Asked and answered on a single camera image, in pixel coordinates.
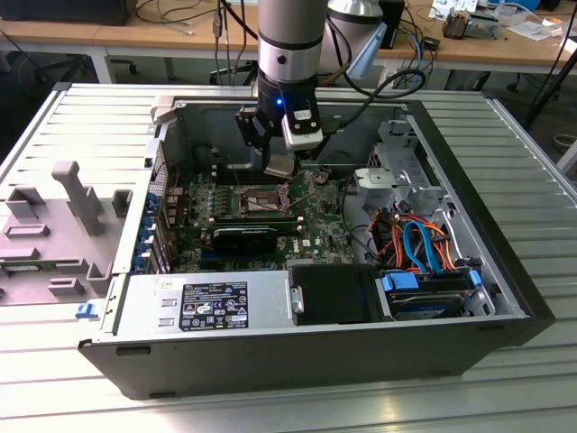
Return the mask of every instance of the wire bundle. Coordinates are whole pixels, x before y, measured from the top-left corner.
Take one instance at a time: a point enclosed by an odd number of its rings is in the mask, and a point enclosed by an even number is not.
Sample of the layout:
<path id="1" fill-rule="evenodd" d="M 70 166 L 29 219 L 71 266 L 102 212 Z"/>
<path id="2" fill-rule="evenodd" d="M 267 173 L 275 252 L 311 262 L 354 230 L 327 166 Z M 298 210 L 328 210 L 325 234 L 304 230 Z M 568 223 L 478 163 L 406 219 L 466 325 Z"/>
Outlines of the wire bundle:
<path id="1" fill-rule="evenodd" d="M 377 211 L 368 228 L 371 234 L 376 225 L 383 222 L 383 218 L 384 215 Z M 384 260 L 387 266 L 414 273 L 427 272 L 425 265 L 417 258 L 421 247 L 413 252 L 410 245 L 410 234 L 419 233 L 423 238 L 424 253 L 429 269 L 434 272 L 457 269 L 451 258 L 447 233 L 436 224 L 413 214 L 401 214 L 386 222 L 390 226 L 391 241 L 379 251 L 377 259 Z"/>

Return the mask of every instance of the warning symbol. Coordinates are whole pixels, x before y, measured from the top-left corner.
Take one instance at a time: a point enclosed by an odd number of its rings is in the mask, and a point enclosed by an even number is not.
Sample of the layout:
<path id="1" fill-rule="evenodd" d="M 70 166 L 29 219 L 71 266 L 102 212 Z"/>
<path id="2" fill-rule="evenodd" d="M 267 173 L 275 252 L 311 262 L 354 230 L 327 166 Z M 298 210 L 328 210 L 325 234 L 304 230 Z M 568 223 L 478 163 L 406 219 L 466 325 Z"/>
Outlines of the warning symbol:
<path id="1" fill-rule="evenodd" d="M 197 304 L 184 304 L 184 311 L 188 314 L 195 314 L 197 312 Z"/>

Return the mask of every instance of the green circuit board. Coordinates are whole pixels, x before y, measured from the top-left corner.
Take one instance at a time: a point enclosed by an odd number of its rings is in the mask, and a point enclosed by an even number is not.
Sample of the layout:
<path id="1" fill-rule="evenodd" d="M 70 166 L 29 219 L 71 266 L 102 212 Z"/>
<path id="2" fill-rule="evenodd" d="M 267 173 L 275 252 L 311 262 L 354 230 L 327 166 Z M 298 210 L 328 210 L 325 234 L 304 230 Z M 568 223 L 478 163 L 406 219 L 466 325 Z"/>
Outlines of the green circuit board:
<path id="1" fill-rule="evenodd" d="M 319 178 L 319 173 L 307 170 L 289 183 L 265 185 L 220 185 L 197 175 L 178 195 L 168 196 L 169 230 L 178 250 L 172 271 L 270 271 L 291 263 L 352 263 L 353 250 L 339 213 L 339 180 Z M 215 253 L 216 229 L 247 225 L 287 235 L 279 235 L 274 253 L 224 258 Z"/>

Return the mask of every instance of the paper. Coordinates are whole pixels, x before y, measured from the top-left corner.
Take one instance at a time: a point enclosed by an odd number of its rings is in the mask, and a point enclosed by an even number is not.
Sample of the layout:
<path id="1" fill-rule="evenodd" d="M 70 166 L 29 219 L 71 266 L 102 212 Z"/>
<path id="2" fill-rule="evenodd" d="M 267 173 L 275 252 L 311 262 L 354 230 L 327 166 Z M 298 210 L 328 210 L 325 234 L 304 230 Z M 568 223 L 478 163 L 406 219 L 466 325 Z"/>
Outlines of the paper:
<path id="1" fill-rule="evenodd" d="M 429 18 L 446 20 L 453 7 L 455 11 L 475 12 L 479 0 L 434 0 L 429 12 Z"/>
<path id="2" fill-rule="evenodd" d="M 507 28 L 516 34 L 525 36 L 533 41 L 542 41 L 551 36 L 551 32 L 547 31 L 543 25 L 532 23 L 530 21 L 525 21 L 524 23 L 519 23 Z"/>

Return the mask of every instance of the motherboard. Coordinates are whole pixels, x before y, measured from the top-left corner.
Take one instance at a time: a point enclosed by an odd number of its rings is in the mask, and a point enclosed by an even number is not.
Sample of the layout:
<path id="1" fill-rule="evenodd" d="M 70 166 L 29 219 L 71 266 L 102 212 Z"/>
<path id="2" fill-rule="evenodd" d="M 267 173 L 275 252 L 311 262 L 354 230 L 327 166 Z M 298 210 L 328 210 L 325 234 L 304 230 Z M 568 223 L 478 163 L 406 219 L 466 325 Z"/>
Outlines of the motherboard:
<path id="1" fill-rule="evenodd" d="M 169 189 L 166 216 L 172 272 L 272 271 L 299 263 L 352 263 L 329 170 L 291 180 L 267 175 L 198 173 Z"/>

